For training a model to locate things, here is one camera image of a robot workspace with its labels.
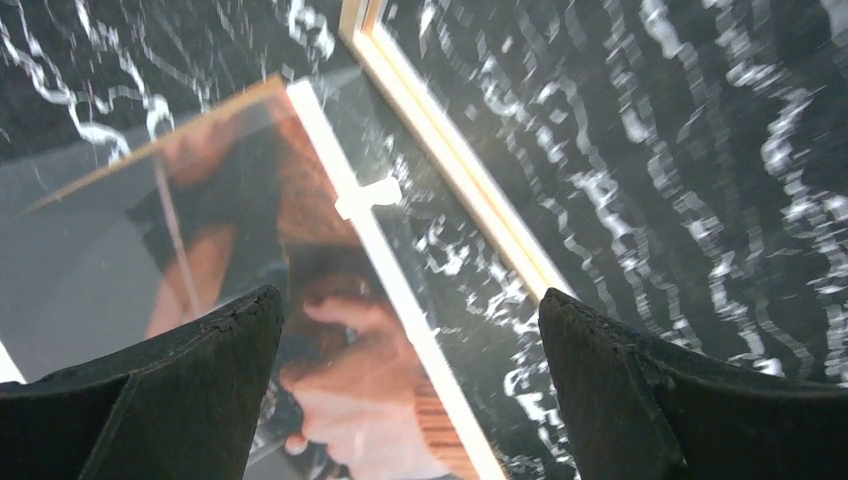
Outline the wooden picture frame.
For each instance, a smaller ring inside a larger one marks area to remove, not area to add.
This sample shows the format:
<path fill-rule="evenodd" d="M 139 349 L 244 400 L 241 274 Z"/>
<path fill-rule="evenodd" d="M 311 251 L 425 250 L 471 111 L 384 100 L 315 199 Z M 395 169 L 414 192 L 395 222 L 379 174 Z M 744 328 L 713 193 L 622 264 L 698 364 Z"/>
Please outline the wooden picture frame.
<path fill-rule="evenodd" d="M 385 5 L 344 0 L 339 37 L 534 300 L 539 302 L 550 288 L 574 297 L 571 285 L 384 27 Z"/>

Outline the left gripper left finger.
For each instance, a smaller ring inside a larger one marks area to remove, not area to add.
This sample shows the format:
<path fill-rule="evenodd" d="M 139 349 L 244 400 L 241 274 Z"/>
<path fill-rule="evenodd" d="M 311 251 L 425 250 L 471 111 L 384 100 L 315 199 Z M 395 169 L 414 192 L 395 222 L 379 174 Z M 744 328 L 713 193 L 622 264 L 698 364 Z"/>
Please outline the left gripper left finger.
<path fill-rule="evenodd" d="M 1 387 L 5 479 L 239 479 L 283 325 L 260 287 L 115 353 Z"/>

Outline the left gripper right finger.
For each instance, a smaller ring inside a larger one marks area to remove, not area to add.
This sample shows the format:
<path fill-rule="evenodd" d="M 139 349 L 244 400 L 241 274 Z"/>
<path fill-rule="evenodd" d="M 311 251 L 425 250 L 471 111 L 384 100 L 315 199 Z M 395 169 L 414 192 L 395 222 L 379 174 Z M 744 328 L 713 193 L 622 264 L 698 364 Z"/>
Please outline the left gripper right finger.
<path fill-rule="evenodd" d="M 847 392 L 746 370 L 549 289 L 539 329 L 585 479 L 843 479 Z"/>

